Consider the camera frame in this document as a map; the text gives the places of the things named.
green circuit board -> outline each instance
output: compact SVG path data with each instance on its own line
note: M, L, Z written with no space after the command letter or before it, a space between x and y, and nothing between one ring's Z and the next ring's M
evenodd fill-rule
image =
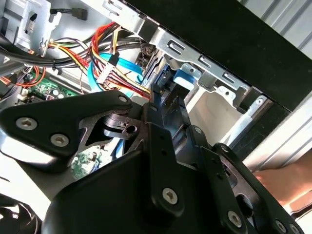
M58 95L62 94L64 98L77 95L61 86L58 86L57 84L47 79L43 79L43 81L40 82L40 84L30 88L31 92L36 93L37 95L40 95L40 96L44 96L44 97L47 95L52 96L54 90L57 90Z

black wire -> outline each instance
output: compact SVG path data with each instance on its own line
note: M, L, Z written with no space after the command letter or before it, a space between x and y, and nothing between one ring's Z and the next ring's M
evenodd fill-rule
M63 8L59 8L59 9L51 9L50 10L50 14L51 15L55 15L57 14L58 12L61 12L63 14L71 14L73 12L72 9L63 9Z
M82 42L82 41L80 41L80 40L78 40L78 39L75 39L75 38L60 38L60 39L58 39L58 40L55 40L54 42L59 42L59 43L66 43L66 44L71 44L70 42L71 41L61 41L61 40L72 40L72 41L74 41L75 43L77 43L79 46L81 46L84 50L86 49L85 47L87 47L88 48L88 46L87 46L87 44L86 43L84 43L84 42Z

silver metal chassis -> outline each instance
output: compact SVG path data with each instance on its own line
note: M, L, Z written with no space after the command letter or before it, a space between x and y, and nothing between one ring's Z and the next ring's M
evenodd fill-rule
M21 17L20 23L15 23L17 27L9 29L11 31L8 32L7 38L13 41L16 34L16 45L44 55L51 33L58 26L62 14L57 13L50 22L51 3L47 0L7 0L5 7ZM37 14L36 26L32 33L27 34L25 30L31 13ZM14 18L16 16L7 15L7 17L9 20L18 21L18 19Z
M153 19L148 18L148 16L138 13L119 0L81 1L102 13L112 21L120 24L122 27L132 31L137 36L139 35L145 20L149 19L154 21ZM222 87L219 92L220 94L229 92L232 96L230 100L232 105L232 100L236 97L236 93L227 89L228 87L236 91L241 87L245 90L245 93L249 91L249 85L245 84L239 78L235 77L211 59L202 55L197 50L172 35L170 32L166 31L159 25L159 23L155 23L158 25L158 28L149 43L155 45L158 50L176 59L177 61L188 62L196 65L212 77L221 80L224 83L224 87Z
M291 164L312 148L312 92L245 160L252 171Z

red wire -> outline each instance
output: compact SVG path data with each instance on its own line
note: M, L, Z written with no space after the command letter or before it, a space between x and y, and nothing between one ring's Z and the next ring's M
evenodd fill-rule
M36 70L36 73L38 71L38 74L39 74L39 69L37 67L35 67L35 70ZM35 81L33 83L27 83L27 84L18 84L20 86L23 86L23 87L33 87L33 86L36 86L37 84L39 84L43 79L44 79L44 76L45 76L45 72L46 72L46 69L43 68L42 69L42 75L40 77L40 79L38 81Z
M107 28L109 28L110 26L112 26L115 22L111 22L110 24L107 24L105 26L102 26L100 28L97 29L95 35L92 37L92 45L94 47L94 50L98 53L98 39L99 39L99 36L101 34L103 34L105 32L105 30Z

orange wire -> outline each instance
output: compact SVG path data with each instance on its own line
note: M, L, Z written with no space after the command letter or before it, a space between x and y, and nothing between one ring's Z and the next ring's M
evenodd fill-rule
M45 67L42 69L42 75L41 75L41 77L40 77L40 79L38 80L38 81L36 81L36 82L33 82L33 83L29 83L29 84L19 84L20 86L23 86L23 87L33 87L33 86L36 86L37 84L39 84L43 79L44 79L44 76L45 76L45 72L46 72L46 69L45 69Z
M82 65L84 66L89 66L89 64L78 54L76 54L74 51L72 51L71 49L68 49L66 47L60 46L62 47L64 50L68 51L69 53L71 53L80 63L82 63Z

